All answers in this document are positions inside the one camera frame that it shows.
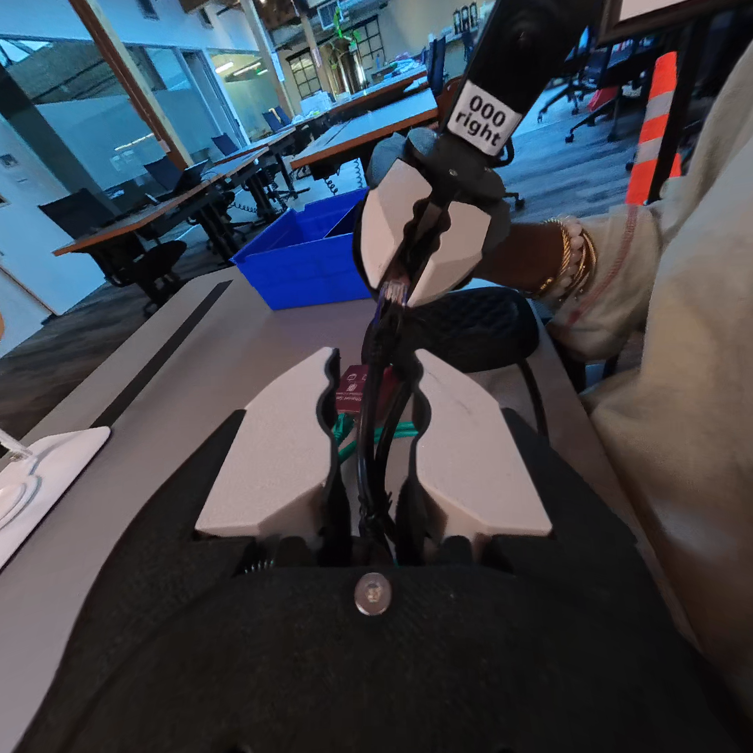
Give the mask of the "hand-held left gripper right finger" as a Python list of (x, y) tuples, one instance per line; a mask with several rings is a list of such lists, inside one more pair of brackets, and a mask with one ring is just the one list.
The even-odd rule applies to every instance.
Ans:
[(429, 531), (482, 544), (494, 535), (548, 537), (552, 523), (497, 400), (425, 349), (415, 352), (428, 425), (413, 466), (428, 498)]

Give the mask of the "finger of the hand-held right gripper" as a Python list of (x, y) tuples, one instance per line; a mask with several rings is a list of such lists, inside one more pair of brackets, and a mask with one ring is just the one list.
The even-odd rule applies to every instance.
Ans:
[(439, 235), (438, 250), (428, 258), (407, 299), (408, 308), (429, 304), (453, 290), (482, 259), (491, 216), (464, 202), (447, 209), (449, 229)]
[(374, 186), (359, 218), (359, 273), (372, 293), (405, 285), (409, 293), (434, 291), (434, 220), (423, 221), (431, 185), (405, 159), (372, 171)]

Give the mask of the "black mesh pad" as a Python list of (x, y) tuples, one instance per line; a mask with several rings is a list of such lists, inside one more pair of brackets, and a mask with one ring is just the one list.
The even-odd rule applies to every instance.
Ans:
[(539, 341), (526, 298), (509, 287), (478, 287), (409, 309), (395, 356), (424, 349), (457, 371), (478, 373), (525, 361)]

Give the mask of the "person's pale sweater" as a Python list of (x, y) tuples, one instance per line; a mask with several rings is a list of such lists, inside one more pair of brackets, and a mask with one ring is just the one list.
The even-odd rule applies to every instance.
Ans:
[(662, 251), (640, 365), (587, 397), (700, 649), (751, 716), (751, 46), (688, 174), (647, 207)]

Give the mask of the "red ethernet splitter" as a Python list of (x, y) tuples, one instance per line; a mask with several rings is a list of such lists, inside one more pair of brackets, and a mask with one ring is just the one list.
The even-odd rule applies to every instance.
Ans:
[[(366, 364), (354, 364), (349, 366), (342, 374), (335, 397), (336, 413), (338, 415), (356, 417), (360, 413), (369, 371), (370, 368)], [(380, 396), (377, 401), (377, 421), (382, 421), (389, 412), (399, 384), (400, 381), (392, 367), (387, 367), (383, 373)]]

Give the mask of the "blue plastic bin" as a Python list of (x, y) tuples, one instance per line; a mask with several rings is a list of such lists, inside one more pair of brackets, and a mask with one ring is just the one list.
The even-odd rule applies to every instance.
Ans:
[(275, 311), (371, 297), (353, 261), (353, 234), (325, 238), (367, 194), (351, 191), (288, 209), (232, 258)]

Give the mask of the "wooden office table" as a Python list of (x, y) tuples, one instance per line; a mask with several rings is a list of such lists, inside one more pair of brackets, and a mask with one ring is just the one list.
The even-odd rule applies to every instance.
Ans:
[(101, 270), (98, 264), (99, 254), (113, 245), (126, 239), (137, 238), (146, 249), (149, 249), (162, 242), (162, 237), (167, 232), (184, 221), (192, 220), (202, 227), (215, 250), (227, 262), (234, 254), (233, 235), (215, 207), (215, 203), (221, 198), (222, 188), (224, 178), (221, 175), (212, 175), (182, 195), (147, 207), (107, 227), (90, 231), (67, 246), (53, 251), (52, 254), (61, 257), (84, 253), (89, 255)]
[(434, 123), (436, 99), (429, 89), (341, 124), (331, 126), (291, 161), (291, 169), (308, 167), (315, 180), (329, 178), (344, 164), (359, 160), (363, 168), (376, 144), (394, 133)]

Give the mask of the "instruction sign on white stand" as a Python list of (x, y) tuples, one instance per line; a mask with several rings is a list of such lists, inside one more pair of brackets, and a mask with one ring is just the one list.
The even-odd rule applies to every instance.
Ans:
[(44, 437), (25, 446), (1, 432), (9, 453), (1, 471), (1, 567), (24, 545), (105, 446), (107, 426)]

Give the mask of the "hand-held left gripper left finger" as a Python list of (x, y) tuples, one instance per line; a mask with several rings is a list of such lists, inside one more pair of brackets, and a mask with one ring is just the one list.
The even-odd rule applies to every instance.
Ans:
[(262, 389), (240, 427), (197, 517), (198, 533), (231, 538), (318, 538), (334, 470), (340, 353), (322, 347)]

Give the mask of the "grey desk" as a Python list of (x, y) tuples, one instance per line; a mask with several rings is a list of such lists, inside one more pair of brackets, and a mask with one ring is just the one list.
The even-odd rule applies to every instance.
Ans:
[[(429, 531), (394, 446), (396, 539), (356, 538), (334, 438), (318, 538), (195, 523), (246, 405), (322, 347), (340, 378), (371, 300), (273, 312), (195, 278), (27, 439), (89, 428), (218, 283), (230, 287), (2, 572), (2, 751), (735, 751), (633, 532), (572, 469), (606, 456), (546, 332), (497, 400), (551, 523)], [(325, 418), (336, 420), (335, 392)]]

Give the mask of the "black framed marker sign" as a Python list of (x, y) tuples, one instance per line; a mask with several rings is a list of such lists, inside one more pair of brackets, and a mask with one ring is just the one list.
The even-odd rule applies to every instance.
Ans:
[(672, 30), (683, 24), (689, 25), (686, 37), (680, 42), (667, 44), (667, 52), (677, 52), (677, 86), (664, 144), (660, 150), (659, 170), (662, 177), (668, 175), (674, 155), (678, 150), (713, 16), (734, 5), (736, 2), (724, 1), (604, 3), (598, 30), (598, 42), (601, 45), (633, 36), (642, 38), (660, 31)]

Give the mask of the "row of black office chairs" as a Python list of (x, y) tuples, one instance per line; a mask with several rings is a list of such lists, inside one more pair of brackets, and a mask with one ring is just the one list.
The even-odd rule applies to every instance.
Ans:
[(575, 132), (581, 127), (595, 127), (599, 119), (611, 121), (607, 135), (610, 143), (620, 139), (617, 124), (620, 112), (629, 107), (629, 98), (624, 89), (629, 86), (643, 98), (643, 89), (651, 77), (660, 47), (657, 39), (631, 37), (626, 41), (599, 46), (596, 30), (588, 26), (581, 40), (567, 56), (560, 73), (552, 84), (563, 84), (538, 112), (538, 124), (556, 102), (565, 99), (571, 104), (571, 114), (586, 112), (585, 118), (570, 128), (564, 137), (566, 144), (575, 140)]

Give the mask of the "black laptop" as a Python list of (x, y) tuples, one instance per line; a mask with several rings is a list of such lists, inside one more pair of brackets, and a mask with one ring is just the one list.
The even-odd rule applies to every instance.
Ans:
[(184, 169), (178, 168), (169, 157), (144, 165), (147, 173), (162, 187), (167, 195), (178, 196), (202, 183), (202, 175), (211, 166), (211, 160), (203, 160)]

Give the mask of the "orange traffic cone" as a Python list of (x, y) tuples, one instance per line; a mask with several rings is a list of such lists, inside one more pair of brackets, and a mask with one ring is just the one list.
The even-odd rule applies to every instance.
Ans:
[(630, 171), (625, 204), (646, 205), (661, 196), (666, 180), (682, 174), (681, 157), (675, 153), (667, 176), (660, 173), (660, 150), (664, 144), (669, 114), (677, 86), (677, 52), (660, 56), (653, 70), (644, 121)]

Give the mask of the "wooden post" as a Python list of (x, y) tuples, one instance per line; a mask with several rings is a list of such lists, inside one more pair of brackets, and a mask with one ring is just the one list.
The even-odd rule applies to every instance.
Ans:
[(188, 150), (99, 3), (69, 1), (69, 4), (120, 82), (139, 118), (154, 134), (157, 145), (179, 169), (192, 166)]

